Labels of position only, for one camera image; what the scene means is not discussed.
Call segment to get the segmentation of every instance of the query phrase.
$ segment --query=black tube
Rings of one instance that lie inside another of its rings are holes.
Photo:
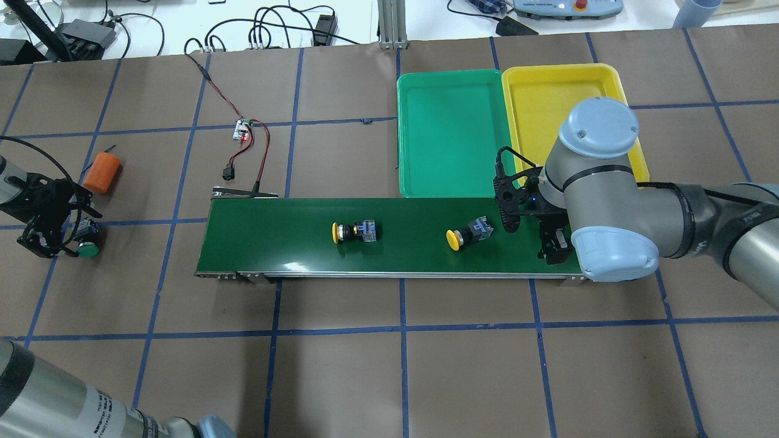
[[[65,43],[50,31],[46,23],[29,7],[24,0],[5,0],[6,5],[16,12],[27,28],[33,31],[43,44],[57,56],[57,61],[72,61],[72,56]]]

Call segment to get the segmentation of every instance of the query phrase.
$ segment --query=plastic tray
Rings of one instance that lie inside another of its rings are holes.
[[[512,147],[539,165],[546,161],[560,125],[576,104],[589,97],[611,97],[627,104],[617,71],[606,64],[512,67],[503,73],[502,81]],[[628,157],[636,180],[649,181],[638,140]],[[519,159],[514,163],[517,168],[528,167]]]
[[[400,193],[495,196],[495,154],[511,145],[501,72],[408,73],[397,96]]]

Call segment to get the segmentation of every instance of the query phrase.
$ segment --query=green conveyor belt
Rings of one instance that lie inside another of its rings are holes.
[[[486,215],[492,237],[454,252],[446,230]],[[333,243],[333,222],[373,219],[377,242]],[[537,258],[538,222],[503,231],[498,207],[482,198],[216,198],[197,274],[267,277],[566,277],[575,256],[549,266]]]

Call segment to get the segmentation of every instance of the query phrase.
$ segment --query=robotic arm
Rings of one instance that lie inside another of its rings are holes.
[[[630,108],[596,97],[570,112],[543,168],[507,176],[509,148],[501,149],[494,184],[505,230],[536,217],[539,257],[562,263],[576,248],[593,281],[644,277],[660,257],[708,254],[779,309],[779,185],[636,183],[627,153],[638,132]]]

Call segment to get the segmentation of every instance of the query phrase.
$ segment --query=metal post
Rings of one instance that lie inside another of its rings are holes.
[[[406,0],[379,0],[379,45],[382,49],[406,48]]]

